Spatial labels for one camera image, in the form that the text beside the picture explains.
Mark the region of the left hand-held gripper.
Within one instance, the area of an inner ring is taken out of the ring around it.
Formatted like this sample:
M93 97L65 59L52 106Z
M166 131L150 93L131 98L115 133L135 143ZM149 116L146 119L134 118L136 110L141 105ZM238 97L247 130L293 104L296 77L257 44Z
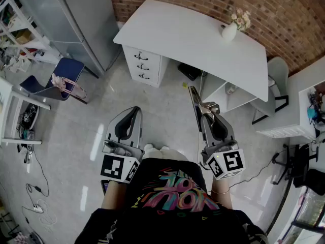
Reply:
M131 107L114 117L103 142L101 175L109 180L129 184L137 172L144 151L139 149L142 137L142 110Z

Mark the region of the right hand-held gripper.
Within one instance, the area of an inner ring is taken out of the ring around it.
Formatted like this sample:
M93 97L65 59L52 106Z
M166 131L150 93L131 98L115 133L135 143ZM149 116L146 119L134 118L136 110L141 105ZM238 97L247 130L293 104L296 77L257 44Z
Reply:
M203 114L202 133L209 147L201 153L203 164L208 166L216 180L234 177L246 168L243 149L238 147L237 141L232 141L234 131L225 118L214 115L212 121L208 114Z

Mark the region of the silver metal binder clip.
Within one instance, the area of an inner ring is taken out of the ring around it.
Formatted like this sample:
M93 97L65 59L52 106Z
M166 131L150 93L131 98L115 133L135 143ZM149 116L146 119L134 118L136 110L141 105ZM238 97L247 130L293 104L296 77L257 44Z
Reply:
M188 87L194 113L196 115L199 132L202 132L201 118L204 114L208 116L212 124L215 123L218 106L215 102L202 102L199 93L194 86Z

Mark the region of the person's right forearm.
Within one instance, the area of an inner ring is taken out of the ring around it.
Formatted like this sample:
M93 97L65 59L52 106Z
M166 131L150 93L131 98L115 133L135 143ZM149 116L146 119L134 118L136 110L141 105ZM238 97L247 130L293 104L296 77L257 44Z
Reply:
M233 208L227 179L216 180L214 178L210 195L215 202L220 203L222 206L228 209Z

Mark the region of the person's left forearm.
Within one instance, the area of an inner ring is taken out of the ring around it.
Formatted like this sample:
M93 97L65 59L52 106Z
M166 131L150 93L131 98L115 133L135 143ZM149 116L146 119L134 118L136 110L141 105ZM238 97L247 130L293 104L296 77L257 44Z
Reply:
M101 208L119 210L124 207L127 184L109 181Z

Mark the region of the white desk drawer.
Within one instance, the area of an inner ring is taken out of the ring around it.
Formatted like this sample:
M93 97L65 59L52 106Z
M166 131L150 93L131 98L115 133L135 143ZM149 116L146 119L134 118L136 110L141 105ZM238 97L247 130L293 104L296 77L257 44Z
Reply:
M151 85L158 85L158 76L147 71L135 70L130 71L132 79Z
M132 60L150 62L150 61L158 61L160 59L160 55L142 49L124 46L123 50L125 56Z
M159 71L159 63L150 61L150 60L130 60L128 62L129 69L132 71L144 71L144 72L152 72L158 73Z

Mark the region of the pink bag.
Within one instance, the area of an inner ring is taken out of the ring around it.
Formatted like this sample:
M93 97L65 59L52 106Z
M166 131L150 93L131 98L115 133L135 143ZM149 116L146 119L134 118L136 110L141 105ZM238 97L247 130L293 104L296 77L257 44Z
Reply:
M56 76L53 73L51 82L55 87L57 87L63 93L72 95L77 99L85 100L87 98L86 91L83 88L81 88L76 82L70 79Z

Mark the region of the black box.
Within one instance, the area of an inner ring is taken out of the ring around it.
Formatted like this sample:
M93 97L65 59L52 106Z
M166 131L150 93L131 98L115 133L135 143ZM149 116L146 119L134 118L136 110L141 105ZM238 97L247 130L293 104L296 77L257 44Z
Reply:
M202 74L202 71L200 69L187 65L185 63L180 63L178 70L191 81L195 81Z

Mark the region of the black office chair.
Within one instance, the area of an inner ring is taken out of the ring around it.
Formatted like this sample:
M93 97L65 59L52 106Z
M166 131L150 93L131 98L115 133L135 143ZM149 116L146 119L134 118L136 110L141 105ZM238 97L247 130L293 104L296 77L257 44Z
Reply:
M295 188L307 187L320 196L325 195L325 172L309 168L311 160L318 161L319 147L313 155L309 154L310 146L305 144L301 147L295 146L295 155L289 154L289 146L283 146L286 151L286 163L276 161L280 153L275 153L272 158L273 164L285 167L278 181L274 181L274 185L278 185L282 179L292 180Z

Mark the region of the blue chair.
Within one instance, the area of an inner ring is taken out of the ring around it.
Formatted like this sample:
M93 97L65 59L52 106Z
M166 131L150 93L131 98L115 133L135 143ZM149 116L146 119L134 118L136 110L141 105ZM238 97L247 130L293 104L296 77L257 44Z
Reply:
M62 58L53 71L56 77L66 78L76 82L84 70L85 65L74 59ZM46 86L42 86L37 81L36 77L31 75L24 80L20 86L29 94L51 98L59 101L65 101L69 98L70 94L60 90L52 83L52 77L49 78Z

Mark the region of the white cluttered desk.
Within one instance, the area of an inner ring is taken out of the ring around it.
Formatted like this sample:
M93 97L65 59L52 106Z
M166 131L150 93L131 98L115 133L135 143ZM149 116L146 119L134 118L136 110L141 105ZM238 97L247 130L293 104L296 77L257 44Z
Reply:
M256 132L271 138L304 137L314 140L315 128L307 110L308 94L325 82L325 56L288 78L289 105L254 125Z

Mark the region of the grey chair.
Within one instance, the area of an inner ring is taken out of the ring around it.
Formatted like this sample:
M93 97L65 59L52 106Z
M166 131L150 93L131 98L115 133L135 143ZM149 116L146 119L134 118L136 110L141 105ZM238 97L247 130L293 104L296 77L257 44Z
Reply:
M274 57L267 62L268 100L255 99L250 102L255 109L252 124L255 125L289 105L288 73L289 68L281 57Z

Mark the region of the black printed shirt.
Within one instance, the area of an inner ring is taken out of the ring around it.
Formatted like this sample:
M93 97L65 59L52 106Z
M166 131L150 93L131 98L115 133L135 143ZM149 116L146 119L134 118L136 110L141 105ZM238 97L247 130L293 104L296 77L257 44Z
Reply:
M206 191L190 161L144 159L120 210L95 210L75 244L269 244L240 210Z

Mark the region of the white ceramic vase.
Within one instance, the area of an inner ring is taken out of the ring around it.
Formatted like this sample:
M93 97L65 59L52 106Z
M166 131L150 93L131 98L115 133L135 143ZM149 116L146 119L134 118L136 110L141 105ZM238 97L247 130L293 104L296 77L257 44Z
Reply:
M232 22L230 25L226 26L221 35L226 41L232 41L237 32L237 24L235 22Z

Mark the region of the white desk with drawers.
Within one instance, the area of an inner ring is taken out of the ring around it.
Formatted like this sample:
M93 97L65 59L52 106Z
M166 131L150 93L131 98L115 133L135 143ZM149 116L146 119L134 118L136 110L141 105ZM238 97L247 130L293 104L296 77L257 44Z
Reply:
M206 73L201 97L222 112L255 99L268 100L265 47L236 32L225 40L223 23L202 13L146 0L129 18L114 42L136 52L150 52Z

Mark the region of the pink and white flowers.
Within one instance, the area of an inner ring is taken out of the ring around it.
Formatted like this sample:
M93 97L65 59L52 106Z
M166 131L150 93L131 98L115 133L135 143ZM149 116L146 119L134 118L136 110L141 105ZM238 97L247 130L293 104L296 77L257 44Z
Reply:
M231 14L231 20L237 25L237 30L245 31L251 26L250 16L251 13L249 11L244 11L241 8L237 8Z

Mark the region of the white shelf unit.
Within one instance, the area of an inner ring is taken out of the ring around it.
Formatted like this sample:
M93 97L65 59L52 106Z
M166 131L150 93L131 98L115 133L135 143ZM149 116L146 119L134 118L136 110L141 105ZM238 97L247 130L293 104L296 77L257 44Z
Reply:
M57 65L60 52L37 27L20 0L0 0L0 50L15 58L22 55L35 63Z

